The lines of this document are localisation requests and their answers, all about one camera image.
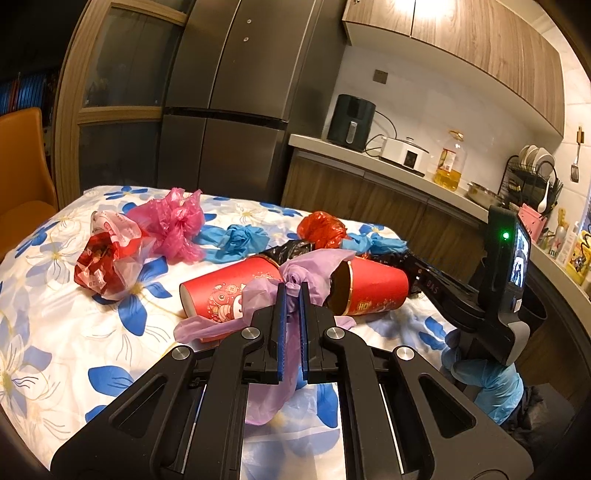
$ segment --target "rice cooker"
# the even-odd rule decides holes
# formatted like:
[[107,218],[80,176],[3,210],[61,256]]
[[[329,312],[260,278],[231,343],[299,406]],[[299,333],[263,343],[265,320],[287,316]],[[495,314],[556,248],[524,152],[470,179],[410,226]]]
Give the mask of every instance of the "rice cooker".
[[427,161],[423,161],[423,157],[428,154],[429,152],[414,143],[411,137],[407,137],[406,140],[387,138],[379,156],[382,160],[394,162],[424,174],[427,170]]

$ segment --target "glass cabinet door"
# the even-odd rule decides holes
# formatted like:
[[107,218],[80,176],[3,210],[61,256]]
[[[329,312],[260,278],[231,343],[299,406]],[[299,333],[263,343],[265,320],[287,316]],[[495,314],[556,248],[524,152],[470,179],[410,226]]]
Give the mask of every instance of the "glass cabinet door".
[[102,184],[155,186],[162,104],[194,0],[90,0],[62,68],[60,206]]

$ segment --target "red paper cup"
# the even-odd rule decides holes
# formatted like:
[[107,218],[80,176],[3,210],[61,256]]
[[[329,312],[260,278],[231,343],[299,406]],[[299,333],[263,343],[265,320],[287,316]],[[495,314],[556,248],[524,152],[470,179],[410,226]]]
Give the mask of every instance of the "red paper cup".
[[181,303],[187,317],[223,323],[242,317],[242,289],[253,278],[281,279],[278,266],[265,257],[249,257],[215,272],[181,283]]
[[333,292],[327,304],[335,315],[396,310],[408,296],[406,273],[359,257],[342,262],[332,279]]

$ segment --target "kitchen counter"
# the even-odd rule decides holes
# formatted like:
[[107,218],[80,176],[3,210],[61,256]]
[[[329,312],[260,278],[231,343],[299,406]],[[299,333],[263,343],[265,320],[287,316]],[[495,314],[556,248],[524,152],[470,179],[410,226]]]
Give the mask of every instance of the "kitchen counter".
[[[344,170],[354,167],[394,180],[429,197],[434,197],[482,222],[488,221],[488,211],[468,200],[462,194],[450,192],[430,180],[377,158],[333,145],[318,138],[302,135],[292,135],[289,144],[298,150],[336,160],[341,163]],[[591,302],[587,294],[536,244],[532,244],[530,258],[532,263],[563,296],[587,335],[591,337]]]

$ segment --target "yellow oil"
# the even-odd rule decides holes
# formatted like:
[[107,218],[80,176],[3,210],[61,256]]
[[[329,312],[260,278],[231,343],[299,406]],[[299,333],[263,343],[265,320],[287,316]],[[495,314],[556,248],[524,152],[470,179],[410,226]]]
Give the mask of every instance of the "yellow oil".
[[437,183],[437,185],[455,192],[457,186],[460,184],[461,176],[462,174],[456,170],[447,171],[443,168],[438,168],[433,181]]

